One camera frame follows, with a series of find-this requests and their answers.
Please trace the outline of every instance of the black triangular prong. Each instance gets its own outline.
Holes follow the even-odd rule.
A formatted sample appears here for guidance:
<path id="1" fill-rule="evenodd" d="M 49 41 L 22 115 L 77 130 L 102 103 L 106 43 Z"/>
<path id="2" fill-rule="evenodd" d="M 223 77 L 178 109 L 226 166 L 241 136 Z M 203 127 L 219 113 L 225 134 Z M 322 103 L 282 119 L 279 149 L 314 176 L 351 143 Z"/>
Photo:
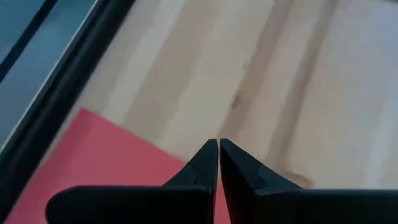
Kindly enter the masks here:
<path id="1" fill-rule="evenodd" d="M 218 171 L 217 140 L 209 139 L 194 157 L 172 177 L 168 185 L 201 185 L 216 189 Z"/>
<path id="2" fill-rule="evenodd" d="M 220 141 L 221 179 L 232 224 L 284 223 L 302 189 L 229 139 Z"/>
<path id="3" fill-rule="evenodd" d="M 210 139 L 166 184 L 77 186 L 47 204 L 50 224 L 197 223 L 212 224 L 218 171 L 218 145 Z"/>

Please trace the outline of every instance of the black edge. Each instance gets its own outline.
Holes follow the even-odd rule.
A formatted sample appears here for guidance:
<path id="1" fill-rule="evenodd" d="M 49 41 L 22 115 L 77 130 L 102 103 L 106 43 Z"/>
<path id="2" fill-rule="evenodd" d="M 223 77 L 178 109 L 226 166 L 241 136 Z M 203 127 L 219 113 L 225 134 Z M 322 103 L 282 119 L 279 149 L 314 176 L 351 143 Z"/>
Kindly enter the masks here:
<path id="1" fill-rule="evenodd" d="M 0 153 L 0 222 L 37 168 L 134 0 L 98 0 Z"/>
<path id="2" fill-rule="evenodd" d="M 0 63 L 0 83 L 7 75 L 11 67 L 14 65 L 15 61 L 24 51 L 26 45 L 35 35 L 40 25 L 42 25 L 43 21 L 49 15 L 50 11 L 54 7 L 55 3 L 57 3 L 57 1 L 58 0 L 45 0 L 42 7 L 40 7 L 40 9 L 36 12 L 32 21 L 25 28 L 22 35 L 18 38 L 17 42 L 14 44 L 14 46 L 12 46 L 6 58 L 4 58 L 4 60 Z"/>

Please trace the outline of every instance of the wood grain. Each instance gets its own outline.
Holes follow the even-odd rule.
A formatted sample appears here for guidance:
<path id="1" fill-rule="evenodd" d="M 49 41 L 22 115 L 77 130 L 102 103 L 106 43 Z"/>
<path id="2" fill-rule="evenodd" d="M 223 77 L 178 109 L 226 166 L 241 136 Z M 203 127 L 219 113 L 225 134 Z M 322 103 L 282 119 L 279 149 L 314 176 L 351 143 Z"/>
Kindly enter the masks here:
<path id="1" fill-rule="evenodd" d="M 398 187 L 398 5 L 137 0 L 82 106 L 188 160 L 231 138 L 304 187 Z"/>

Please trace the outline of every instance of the red paper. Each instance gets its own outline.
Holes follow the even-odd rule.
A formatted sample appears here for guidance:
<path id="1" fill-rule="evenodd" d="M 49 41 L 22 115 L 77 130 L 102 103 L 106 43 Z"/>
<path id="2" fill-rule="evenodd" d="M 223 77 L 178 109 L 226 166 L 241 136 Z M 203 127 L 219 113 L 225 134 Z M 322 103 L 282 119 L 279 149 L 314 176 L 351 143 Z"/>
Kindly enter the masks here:
<path id="1" fill-rule="evenodd" d="M 44 211 L 50 197 L 75 185 L 162 185 L 182 167 L 183 161 L 81 110 L 30 180 L 6 223 L 47 223 Z M 215 223 L 229 223 L 220 186 L 215 216 Z"/>

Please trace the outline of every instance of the black pointed tip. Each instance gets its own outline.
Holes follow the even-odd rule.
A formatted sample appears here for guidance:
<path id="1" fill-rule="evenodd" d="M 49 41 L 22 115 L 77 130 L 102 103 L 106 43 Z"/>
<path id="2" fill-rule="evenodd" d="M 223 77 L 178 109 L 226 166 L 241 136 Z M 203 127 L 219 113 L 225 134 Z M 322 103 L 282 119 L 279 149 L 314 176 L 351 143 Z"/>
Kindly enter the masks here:
<path id="1" fill-rule="evenodd" d="M 229 139 L 220 141 L 221 170 L 238 170 L 242 179 L 258 194 L 274 194 L 301 189 L 295 183 L 268 168 Z"/>
<path id="2" fill-rule="evenodd" d="M 216 188 L 218 171 L 217 140 L 209 139 L 181 171 L 165 185 L 201 185 Z"/>

